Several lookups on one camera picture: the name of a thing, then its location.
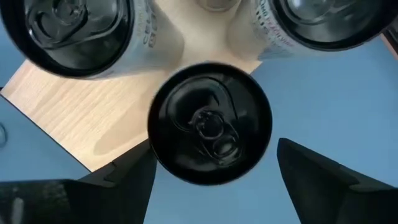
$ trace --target can rim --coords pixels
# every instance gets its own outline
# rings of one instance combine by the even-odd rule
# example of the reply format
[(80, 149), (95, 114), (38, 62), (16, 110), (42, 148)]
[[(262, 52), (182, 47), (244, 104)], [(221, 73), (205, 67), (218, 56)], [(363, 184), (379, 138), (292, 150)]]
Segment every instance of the can rim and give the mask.
[(342, 50), (348, 50), (369, 42), (379, 34), (383, 33), (393, 22), (398, 18), (398, 1), (387, 0), (384, 1), (384, 7), (380, 15), (376, 16), (378, 20), (373, 21), (370, 27), (361, 30), (360, 32), (352, 35), (351, 37), (336, 42), (317, 42), (302, 37), (299, 33), (295, 32), (289, 27), (293, 26), (288, 16), (283, 13), (282, 0), (265, 0), (269, 2), (272, 13), (275, 19), (279, 23), (280, 27), (286, 34), (297, 41), (299, 44), (308, 47), (313, 50), (325, 51), (325, 52), (336, 52)]
[(60, 65), (53, 58), (51, 58), (43, 49), (37, 46), (37, 44), (30, 38), (25, 27), (24, 0), (0, 0), (0, 15), (12, 43), (34, 65), (56, 76), (75, 79), (86, 79), (98, 75), (99, 73), (109, 69), (112, 65), (116, 63), (116, 61), (121, 58), (123, 53), (126, 51), (130, 43), (129, 40), (132, 36), (132, 30), (135, 22), (134, 4), (131, 1), (126, 2), (129, 8), (127, 14), (129, 16), (130, 29), (126, 33), (124, 43), (117, 51), (117, 53), (109, 58), (109, 62), (107, 64), (87, 70), (73, 69)]

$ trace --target can tab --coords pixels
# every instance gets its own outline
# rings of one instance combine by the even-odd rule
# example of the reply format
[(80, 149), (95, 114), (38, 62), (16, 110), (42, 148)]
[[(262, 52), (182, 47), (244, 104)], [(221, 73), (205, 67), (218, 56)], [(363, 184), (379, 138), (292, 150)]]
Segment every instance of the can tab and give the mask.
[(223, 114), (210, 108), (199, 109), (192, 118), (193, 135), (198, 136), (198, 150), (219, 166), (229, 166), (243, 153), (239, 135)]
[(40, 47), (57, 49), (109, 35), (124, 10), (123, 0), (34, 1), (27, 9), (27, 28)]

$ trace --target blue table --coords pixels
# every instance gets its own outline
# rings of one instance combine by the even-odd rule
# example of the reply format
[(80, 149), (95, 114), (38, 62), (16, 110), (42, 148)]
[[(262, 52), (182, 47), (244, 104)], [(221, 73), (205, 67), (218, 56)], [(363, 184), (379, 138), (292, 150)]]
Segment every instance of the blue table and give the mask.
[(253, 76), (274, 115), (261, 162), (217, 187), (159, 165), (145, 224), (300, 223), (277, 163), (281, 137), (398, 187), (398, 62), (381, 39), (330, 57), (270, 60)]

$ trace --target light wood table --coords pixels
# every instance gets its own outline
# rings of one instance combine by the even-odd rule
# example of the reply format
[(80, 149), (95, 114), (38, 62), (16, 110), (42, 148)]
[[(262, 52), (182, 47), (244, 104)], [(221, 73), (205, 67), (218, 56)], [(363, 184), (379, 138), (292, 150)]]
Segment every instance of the light wood table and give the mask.
[[(236, 7), (226, 13), (211, 13), (194, 0), (157, 2), (185, 38), (178, 67), (214, 60), (251, 73), (259, 66), (260, 62), (236, 58), (226, 46), (226, 28)], [(172, 73), (142, 73), (102, 81), (72, 80), (51, 75), (25, 61), (1, 94), (94, 171), (147, 138), (150, 103)]]

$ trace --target black can top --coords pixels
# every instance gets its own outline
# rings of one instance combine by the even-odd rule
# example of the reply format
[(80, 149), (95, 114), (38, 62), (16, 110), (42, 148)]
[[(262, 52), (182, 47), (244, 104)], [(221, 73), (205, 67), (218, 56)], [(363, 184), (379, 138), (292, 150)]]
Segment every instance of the black can top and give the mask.
[(67, 77), (110, 67), (127, 47), (133, 5), (128, 0), (0, 1), (3, 22), (38, 66)]
[(262, 157), (271, 131), (271, 108), (261, 87), (218, 63), (178, 72), (149, 112), (149, 139), (159, 161), (194, 184), (223, 184), (245, 174)]
[(398, 15), (396, 0), (270, 0), (284, 30), (318, 50), (344, 50), (379, 35)]

